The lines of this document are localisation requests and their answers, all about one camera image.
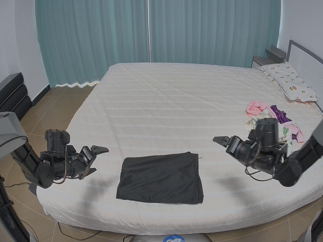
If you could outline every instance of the blue circular sticker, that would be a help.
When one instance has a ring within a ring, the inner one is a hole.
[[[164,238],[163,242],[185,242],[185,239],[179,235],[170,235]]]

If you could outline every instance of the curtain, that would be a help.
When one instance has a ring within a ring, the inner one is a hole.
[[[149,0],[152,62],[251,67],[277,45],[281,0]]]
[[[50,87],[100,80],[109,66],[149,62],[147,0],[35,0]]]

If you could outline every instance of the bed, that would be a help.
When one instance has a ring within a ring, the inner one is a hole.
[[[291,48],[288,56],[295,51]],[[298,64],[300,60],[293,61],[293,67]],[[320,75],[322,65],[316,68]],[[316,92],[323,96],[320,87]],[[317,104],[288,101],[278,84],[259,69],[176,63],[113,65],[67,129],[77,151],[83,145],[99,145],[110,152],[97,157],[92,165],[97,171],[84,180],[38,188],[39,202],[61,223],[119,233],[167,235],[262,224],[321,197],[322,159],[296,185],[285,188],[276,180],[251,179],[239,162],[212,142],[214,136],[247,138],[245,109],[252,100],[277,105],[300,126],[306,139],[322,119]],[[124,158],[186,151],[200,157],[202,204],[116,199]],[[268,175],[259,173],[258,177]]]

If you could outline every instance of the nightstand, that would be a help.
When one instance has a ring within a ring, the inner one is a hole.
[[[257,68],[263,65],[279,64],[284,62],[286,53],[279,48],[271,45],[270,50],[266,49],[268,57],[254,56],[251,68]]]

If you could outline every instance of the white wall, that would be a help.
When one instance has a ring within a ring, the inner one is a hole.
[[[0,81],[21,72],[33,100],[48,80],[37,40],[35,0],[0,0]]]
[[[323,58],[323,0],[282,0],[278,48],[290,39]]]

